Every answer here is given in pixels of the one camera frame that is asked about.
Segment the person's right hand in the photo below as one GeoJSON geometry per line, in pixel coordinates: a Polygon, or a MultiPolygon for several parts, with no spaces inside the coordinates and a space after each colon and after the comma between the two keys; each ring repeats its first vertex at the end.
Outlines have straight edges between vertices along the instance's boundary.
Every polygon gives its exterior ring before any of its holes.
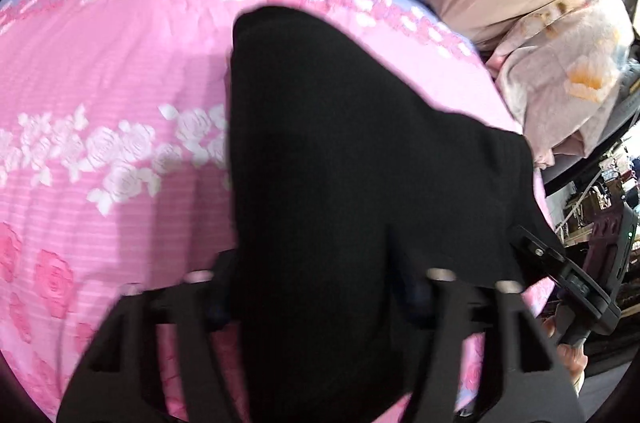
{"type": "Polygon", "coordinates": [[[588,365],[588,357],[584,353],[584,347],[571,347],[566,344],[559,344],[556,347],[560,362],[570,373],[576,394],[582,390],[585,380],[585,369],[588,365]]]}

